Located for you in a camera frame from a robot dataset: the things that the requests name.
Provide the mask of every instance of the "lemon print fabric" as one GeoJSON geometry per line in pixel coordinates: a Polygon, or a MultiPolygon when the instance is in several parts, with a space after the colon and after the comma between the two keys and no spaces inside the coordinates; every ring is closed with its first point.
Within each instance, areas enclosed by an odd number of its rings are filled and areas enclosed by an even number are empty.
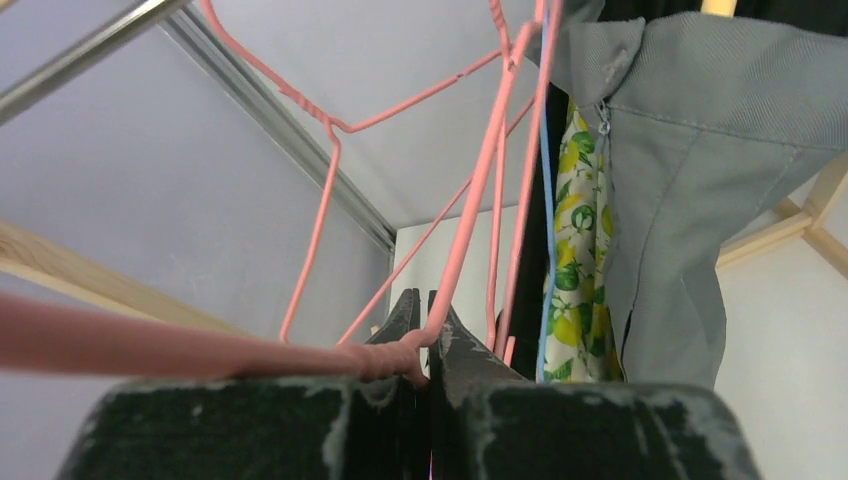
{"type": "Polygon", "coordinates": [[[545,382],[620,380],[603,262],[612,236],[603,158],[586,123],[568,105],[556,181],[556,276],[545,347],[545,382]]]}

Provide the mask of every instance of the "pink coated wire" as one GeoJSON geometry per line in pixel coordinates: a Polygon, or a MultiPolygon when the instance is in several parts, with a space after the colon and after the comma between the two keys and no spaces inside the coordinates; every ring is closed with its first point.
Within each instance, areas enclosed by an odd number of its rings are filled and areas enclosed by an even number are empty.
{"type": "Polygon", "coordinates": [[[512,352],[515,351],[515,337],[509,337],[506,340],[506,351],[504,352],[504,364],[507,367],[512,365],[512,352]]]}
{"type": "MultiPolygon", "coordinates": [[[[527,207],[530,203],[530,190],[533,185],[533,171],[536,167],[536,149],[539,145],[539,123],[542,109],[545,104],[542,101],[548,88],[548,79],[551,74],[551,59],[554,54],[556,33],[559,29],[560,14],[562,12],[562,0],[553,0],[548,22],[547,41],[543,46],[542,60],[539,65],[539,80],[536,83],[536,102],[533,105],[533,116],[530,124],[529,139],[524,158],[524,176],[521,183],[521,194],[518,199],[518,212],[515,219],[515,229],[512,237],[512,248],[509,253],[509,269],[507,270],[506,288],[503,302],[503,313],[495,339],[495,355],[503,359],[506,354],[507,336],[509,325],[512,320],[512,306],[515,301],[515,282],[518,275],[518,263],[521,257],[521,247],[524,242],[524,229],[527,225],[527,207]]],[[[544,2],[536,2],[536,18],[543,18],[544,2]]]]}
{"type": "MultiPolygon", "coordinates": [[[[540,8],[537,4],[537,12],[544,12],[544,5],[540,8]]],[[[559,24],[559,14],[562,10],[562,2],[561,0],[554,0],[553,7],[551,9],[551,21],[549,22],[551,25],[551,29],[556,30],[559,24]]],[[[483,190],[486,185],[486,177],[489,172],[489,167],[491,165],[491,156],[492,150],[494,150],[494,143],[496,141],[497,134],[497,120],[500,119],[500,116],[503,114],[503,110],[505,109],[506,102],[509,99],[509,91],[512,88],[512,84],[515,81],[515,75],[520,67],[522,57],[524,55],[524,51],[527,47],[527,43],[530,39],[530,36],[538,31],[541,27],[543,16],[538,15],[537,18],[534,19],[533,22],[529,22],[524,24],[521,27],[521,30],[518,35],[518,39],[515,42],[515,46],[512,50],[512,61],[514,62],[514,68],[507,75],[504,76],[501,87],[498,91],[498,97],[495,101],[495,107],[493,109],[492,117],[490,118],[489,128],[486,131],[486,135],[484,136],[483,147],[480,153],[480,157],[478,158],[477,167],[474,173],[474,179],[472,180],[471,186],[469,187],[468,198],[465,202],[465,208],[463,209],[462,216],[459,220],[459,228],[454,239],[454,243],[451,246],[451,251],[448,257],[448,264],[445,268],[444,274],[442,276],[442,281],[439,285],[439,290],[436,293],[436,298],[433,300],[433,304],[430,308],[430,315],[427,320],[427,325],[425,327],[425,331],[427,331],[427,339],[431,341],[435,341],[438,336],[437,327],[441,327],[444,322],[448,309],[450,308],[450,302],[453,298],[453,294],[456,291],[457,279],[459,277],[460,270],[462,269],[462,264],[465,260],[465,255],[468,252],[468,244],[471,240],[471,233],[474,229],[474,223],[476,222],[477,212],[480,207],[480,202],[483,196],[483,190]]],[[[545,54],[551,55],[553,53],[553,40],[555,39],[555,35],[550,35],[547,38],[547,42],[544,46],[545,54]]],[[[529,188],[526,185],[530,184],[532,181],[532,173],[535,162],[535,154],[536,147],[538,146],[538,138],[536,135],[539,133],[539,119],[540,119],[540,104],[544,106],[544,102],[540,101],[540,99],[544,98],[547,85],[548,78],[550,76],[550,68],[548,65],[543,63],[542,68],[540,69],[539,77],[536,85],[536,101],[534,103],[534,115],[531,117],[531,125],[530,125],[530,140],[528,142],[526,160],[525,160],[525,168],[524,168],[524,178],[522,179],[522,192],[521,198],[519,199],[519,218],[516,221],[516,234],[515,237],[517,239],[513,240],[513,246],[510,256],[510,273],[509,278],[507,279],[507,288],[506,288],[506,297],[510,298],[512,295],[512,289],[515,287],[515,275],[516,268],[515,266],[518,263],[518,257],[521,251],[521,243],[522,243],[522,232],[524,231],[524,224],[526,223],[526,205],[528,203],[528,198],[530,194],[529,188]]],[[[507,305],[504,305],[504,314],[508,318],[510,312],[507,310],[507,305]]],[[[508,322],[503,322],[504,315],[502,315],[501,325],[497,332],[496,337],[496,348],[497,341],[500,339],[501,335],[506,335],[507,328],[509,326],[508,322]]],[[[503,358],[503,350],[501,350],[500,358],[503,358]]]]}
{"type": "Polygon", "coordinates": [[[501,209],[503,208],[504,168],[506,165],[506,126],[498,133],[498,152],[495,165],[495,199],[492,206],[492,238],[489,243],[489,278],[486,284],[486,348],[494,351],[497,313],[495,293],[498,284],[498,256],[501,241],[501,209]]]}
{"type": "MultiPolygon", "coordinates": [[[[492,11],[492,20],[501,38],[501,59],[503,71],[501,78],[512,69],[510,62],[510,39],[509,28],[503,16],[503,9],[499,0],[489,0],[489,8],[492,11]]],[[[497,330],[497,314],[495,313],[495,293],[498,286],[498,257],[500,254],[501,237],[501,210],[503,209],[503,182],[504,168],[506,166],[506,123],[502,122],[498,132],[497,161],[495,162],[495,191],[492,202],[492,232],[489,243],[489,275],[486,282],[486,348],[494,350],[495,331],[497,330]]]]}
{"type": "MultiPolygon", "coordinates": [[[[509,127],[507,127],[506,136],[509,136],[509,134],[511,134],[512,131],[515,130],[515,127],[518,126],[524,116],[527,115],[527,112],[530,111],[530,107],[533,106],[533,100],[534,98],[531,97],[527,101],[527,103],[525,103],[524,106],[521,107],[521,110],[518,112],[518,115],[516,115],[515,120],[512,121],[509,127]]],[[[354,320],[350,327],[348,327],[347,331],[345,331],[344,335],[342,335],[342,338],[338,341],[338,343],[344,343],[350,340],[350,337],[353,336],[354,332],[362,325],[368,315],[374,310],[374,308],[380,302],[380,299],[383,298],[383,295],[385,295],[386,291],[389,289],[389,287],[392,285],[398,275],[401,274],[403,269],[406,268],[406,266],[415,256],[415,254],[418,253],[418,250],[421,249],[421,246],[424,245],[424,242],[426,242],[427,239],[430,238],[430,235],[433,233],[436,227],[442,222],[442,220],[444,220],[448,212],[450,212],[453,206],[456,205],[456,202],[458,202],[459,199],[462,197],[462,194],[464,194],[465,191],[468,190],[468,186],[471,185],[472,177],[473,173],[468,176],[468,178],[465,180],[465,183],[463,183],[462,186],[459,187],[459,190],[457,190],[453,197],[451,197],[448,204],[445,205],[442,211],[439,212],[436,218],[430,223],[430,226],[427,228],[424,234],[421,235],[421,237],[418,239],[412,249],[409,250],[406,256],[403,257],[403,260],[401,260],[398,266],[392,271],[391,275],[389,275],[389,278],[387,278],[386,281],[383,282],[383,285],[381,285],[380,288],[377,289],[377,292],[374,294],[373,297],[371,297],[371,300],[368,302],[367,305],[365,305],[365,308],[356,317],[356,320],[354,320]]],[[[492,334],[492,344],[494,345],[494,330],[492,330],[492,334]]]]}
{"type": "MultiPolygon", "coordinates": [[[[304,268],[301,272],[300,279],[298,280],[298,286],[295,288],[295,292],[292,296],[292,301],[290,303],[288,312],[283,321],[283,327],[281,329],[280,338],[282,341],[286,341],[288,328],[291,326],[291,322],[294,316],[294,312],[296,311],[297,303],[302,295],[303,288],[306,284],[306,279],[308,278],[309,271],[311,270],[312,262],[314,261],[315,252],[317,251],[317,246],[320,241],[321,230],[323,228],[323,219],[326,215],[326,206],[329,203],[329,198],[332,192],[332,184],[333,179],[335,177],[336,171],[338,169],[339,156],[340,156],[340,142],[338,138],[334,135],[333,126],[340,128],[342,131],[359,131],[360,129],[367,128],[368,126],[374,125],[377,122],[380,122],[386,118],[389,118],[393,114],[396,114],[399,111],[402,111],[404,108],[408,108],[428,96],[434,95],[437,91],[443,88],[447,88],[447,86],[455,83],[462,76],[479,69],[483,65],[485,65],[488,61],[494,58],[497,55],[497,52],[490,54],[489,57],[484,57],[480,61],[476,62],[474,65],[466,69],[466,71],[451,77],[450,79],[442,82],[442,84],[437,85],[436,87],[431,88],[430,90],[424,92],[422,95],[415,97],[413,99],[407,100],[403,102],[398,107],[390,110],[389,112],[385,112],[383,114],[377,115],[376,117],[363,122],[361,125],[357,125],[355,127],[350,127],[344,122],[329,117],[326,113],[324,113],[320,108],[318,108],[315,104],[310,102],[305,96],[303,96],[300,92],[291,87],[285,80],[282,79],[279,75],[273,72],[269,67],[267,67],[263,62],[261,62],[257,57],[252,55],[247,49],[241,46],[233,37],[231,37],[223,28],[220,21],[217,19],[215,15],[214,8],[212,7],[211,0],[202,0],[201,8],[203,9],[206,17],[208,18],[212,28],[216,33],[221,37],[225,44],[227,44],[230,48],[233,49],[238,55],[242,56],[248,63],[253,65],[257,70],[261,73],[265,74],[269,79],[271,79],[280,89],[280,92],[284,95],[292,98],[301,108],[303,108],[307,113],[322,121],[326,127],[327,134],[333,140],[333,159],[331,160],[330,169],[328,172],[328,180],[327,185],[325,187],[325,194],[322,197],[321,206],[319,207],[318,218],[316,219],[315,228],[313,231],[313,238],[310,244],[309,251],[307,253],[306,261],[304,262],[304,268]]],[[[558,23],[558,14],[561,10],[561,0],[554,0],[554,6],[551,10],[552,19],[552,29],[556,27],[558,23]]],[[[418,347],[427,346],[432,344],[436,338],[438,337],[438,333],[441,330],[442,324],[444,323],[444,319],[447,316],[447,310],[450,306],[450,301],[453,297],[453,294],[456,290],[456,284],[458,281],[459,273],[462,269],[462,264],[465,258],[465,255],[468,251],[468,244],[470,242],[471,232],[474,227],[474,223],[476,222],[477,213],[479,211],[480,203],[482,201],[482,195],[485,190],[485,186],[487,183],[487,177],[489,173],[489,169],[491,168],[492,156],[494,154],[494,150],[496,147],[496,142],[500,132],[503,130],[503,119],[506,113],[506,107],[508,105],[509,96],[512,90],[512,86],[515,82],[515,78],[518,72],[518,68],[523,59],[524,51],[527,47],[527,44],[531,38],[531,35],[539,30],[541,27],[542,18],[544,15],[544,1],[536,0],[536,9],[534,20],[532,22],[528,22],[521,27],[521,30],[518,35],[518,39],[515,43],[515,46],[510,49],[510,68],[505,69],[504,75],[502,77],[501,86],[498,89],[498,95],[495,101],[495,106],[493,108],[492,115],[489,120],[489,126],[486,130],[486,134],[484,136],[483,146],[481,148],[480,156],[477,161],[477,167],[475,169],[474,174],[472,175],[472,180],[469,185],[469,195],[468,199],[465,202],[462,216],[460,217],[460,225],[454,239],[454,243],[451,246],[451,251],[449,254],[448,263],[445,268],[445,272],[442,276],[442,280],[440,283],[439,291],[434,299],[433,306],[430,311],[430,315],[428,317],[428,321],[424,329],[420,331],[414,331],[407,334],[404,339],[401,340],[403,342],[407,338],[416,339],[415,343],[418,344],[418,347]]],[[[498,13],[493,11],[493,18],[497,18],[498,13]]],[[[549,42],[544,47],[546,51],[550,52],[553,48],[552,41],[549,42]]],[[[539,83],[536,89],[536,101],[534,102],[534,118],[531,123],[531,139],[528,145],[528,157],[530,160],[527,162],[530,163],[529,171],[532,174],[533,162],[535,160],[535,149],[538,144],[538,139],[535,138],[535,135],[538,134],[539,128],[539,102],[540,98],[544,97],[544,88],[547,86],[547,78],[548,78],[548,70],[543,65],[542,71],[539,75],[539,83]]],[[[528,182],[529,178],[527,175],[528,167],[525,164],[525,175],[522,181],[522,187],[528,182]]],[[[529,189],[522,188],[522,198],[519,200],[519,220],[521,222],[517,222],[516,227],[520,227],[520,231],[523,231],[523,223],[524,219],[521,218],[523,205],[525,210],[524,216],[526,216],[526,203],[527,197],[529,194],[529,189]]],[[[520,248],[516,249],[516,246],[520,247],[521,244],[521,236],[519,236],[518,242],[513,243],[512,252],[514,257],[515,251],[520,251],[520,248]]],[[[510,276],[514,277],[515,268],[513,263],[516,263],[516,258],[511,258],[510,262],[510,276]]],[[[507,279],[507,298],[510,298],[510,288],[514,288],[515,279],[508,278],[507,279]]],[[[509,312],[505,310],[505,314],[508,317],[509,312]]]]}
{"type": "Polygon", "coordinates": [[[304,260],[304,265],[301,270],[301,274],[298,278],[297,284],[295,285],[294,292],[292,293],[292,299],[289,302],[288,309],[283,318],[282,327],[280,328],[280,341],[287,342],[288,341],[288,332],[291,328],[292,322],[294,321],[294,315],[297,311],[297,307],[300,303],[300,299],[303,296],[303,291],[306,288],[306,283],[309,279],[309,274],[312,271],[312,265],[315,261],[315,255],[318,251],[318,246],[321,241],[321,233],[324,228],[324,220],[327,215],[327,209],[329,207],[330,199],[332,198],[332,189],[335,182],[335,176],[338,170],[340,157],[341,157],[341,143],[336,137],[333,127],[337,127],[345,133],[356,133],[362,131],[368,127],[376,125],[383,120],[386,120],[398,113],[412,107],[420,103],[427,98],[435,95],[436,93],[448,88],[449,86],[455,84],[459,81],[460,78],[470,75],[480,68],[482,68],[487,63],[491,62],[495,57],[498,56],[498,50],[490,53],[489,55],[481,58],[477,62],[473,63],[471,66],[462,70],[461,72],[451,76],[450,78],[440,82],[439,84],[425,90],[424,92],[416,95],[415,97],[406,100],[399,105],[378,114],[360,124],[350,126],[347,123],[339,120],[336,117],[332,117],[325,113],[321,108],[312,103],[309,99],[306,98],[302,93],[292,87],[288,82],[286,82],[280,75],[274,72],[270,67],[268,67],[264,62],[262,62],[258,57],[253,55],[249,50],[247,50],[244,46],[242,46],[235,38],[233,38],[221,24],[218,19],[217,14],[215,13],[215,8],[212,5],[211,0],[201,0],[200,8],[209,22],[212,30],[218,35],[221,40],[226,44],[230,49],[233,50],[237,55],[245,59],[250,65],[256,68],[260,73],[266,76],[269,80],[271,80],[279,89],[280,93],[286,95],[291,98],[298,106],[300,106],[305,112],[309,115],[313,116],[315,119],[322,122],[325,126],[327,136],[333,142],[333,154],[330,160],[330,167],[327,172],[327,181],[324,186],[324,192],[321,196],[321,202],[318,207],[318,213],[316,215],[315,226],[313,227],[312,238],[309,244],[309,248],[306,253],[306,258],[304,260]]]}
{"type": "MultiPolygon", "coordinates": [[[[197,328],[177,327],[105,312],[50,305],[0,292],[0,311],[4,312],[3,318],[0,318],[0,367],[41,372],[154,375],[171,378],[352,374],[368,381],[403,374],[416,386],[426,384],[428,380],[421,371],[418,349],[432,345],[438,338],[455,291],[456,280],[468,249],[471,229],[486,185],[495,144],[499,134],[503,132],[503,118],[510,89],[530,35],[541,27],[542,16],[539,12],[544,8],[539,8],[539,3],[543,0],[536,1],[536,18],[522,26],[515,46],[511,49],[510,60],[514,68],[511,68],[501,81],[483,148],[477,160],[477,168],[469,182],[469,198],[460,217],[460,229],[451,247],[451,258],[445,268],[428,322],[423,329],[412,330],[400,340],[386,344],[344,343],[336,346],[334,350],[321,350],[280,345],[197,328]]],[[[553,58],[561,2],[562,0],[553,0],[550,11],[552,34],[547,37],[544,46],[542,58],[545,59],[553,58]]],[[[515,285],[517,252],[521,250],[522,232],[526,222],[529,184],[538,145],[540,109],[543,106],[541,99],[544,98],[549,73],[549,62],[543,62],[533,102],[534,115],[531,118],[519,215],[507,279],[504,306],[504,315],[507,317],[515,285]]],[[[300,99],[299,104],[309,102],[300,99]]],[[[313,116],[319,115],[317,107],[310,108],[313,116]]],[[[341,146],[333,134],[333,120],[324,117],[322,123],[333,140],[334,147],[334,168],[331,168],[328,175],[326,187],[326,192],[329,193],[335,169],[338,167],[341,146]]],[[[321,223],[319,209],[316,234],[313,235],[314,244],[317,244],[320,238],[321,223]]],[[[314,252],[315,248],[317,247],[313,245],[310,250],[314,252]]],[[[506,336],[506,327],[508,324],[502,324],[497,331],[496,350],[501,336],[506,336]]]]}

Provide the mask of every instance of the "gray jacket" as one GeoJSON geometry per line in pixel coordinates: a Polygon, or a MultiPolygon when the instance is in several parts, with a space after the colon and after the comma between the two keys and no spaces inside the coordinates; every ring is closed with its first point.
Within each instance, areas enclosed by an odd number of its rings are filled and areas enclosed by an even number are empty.
{"type": "MultiPolygon", "coordinates": [[[[695,12],[589,23],[602,7],[566,2],[552,82],[596,140],[609,128],[619,360],[630,382],[711,388],[720,246],[848,150],[848,40],[695,12]]],[[[537,37],[528,57],[540,51],[537,37]]]]}

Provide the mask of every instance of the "light wood plank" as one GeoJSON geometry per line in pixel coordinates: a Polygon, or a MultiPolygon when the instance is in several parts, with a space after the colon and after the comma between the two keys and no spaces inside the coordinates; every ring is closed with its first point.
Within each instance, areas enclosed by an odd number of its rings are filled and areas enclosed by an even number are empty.
{"type": "Polygon", "coordinates": [[[233,325],[3,221],[0,271],[112,312],[247,335],[233,325]]]}
{"type": "Polygon", "coordinates": [[[783,201],[777,204],[774,207],[774,213],[780,217],[781,220],[785,218],[789,218],[793,215],[797,215],[801,213],[801,207],[795,204],[791,198],[784,198],[783,201]]]}
{"type": "Polygon", "coordinates": [[[848,279],[848,248],[845,245],[823,228],[808,231],[804,239],[827,263],[848,279]]]}
{"type": "Polygon", "coordinates": [[[811,229],[824,227],[846,188],[848,188],[848,152],[836,157],[819,173],[813,189],[807,195],[804,210],[813,217],[811,229]]]}
{"type": "Polygon", "coordinates": [[[13,3],[15,3],[15,0],[0,0],[0,12],[13,3]]]}
{"type": "Polygon", "coordinates": [[[736,12],[736,0],[704,0],[701,3],[701,13],[732,17],[736,12]]]}
{"type": "Polygon", "coordinates": [[[801,238],[811,223],[812,218],[807,213],[800,212],[737,240],[721,249],[716,269],[724,270],[751,257],[774,250],[790,240],[801,238]]]}

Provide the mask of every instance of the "clothes rod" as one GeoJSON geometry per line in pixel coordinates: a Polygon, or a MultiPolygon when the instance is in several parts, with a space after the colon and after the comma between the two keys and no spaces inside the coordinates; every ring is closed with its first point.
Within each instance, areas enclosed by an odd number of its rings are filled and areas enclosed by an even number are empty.
{"type": "Polygon", "coordinates": [[[0,126],[170,16],[188,0],[144,0],[0,94],[0,126]]]}

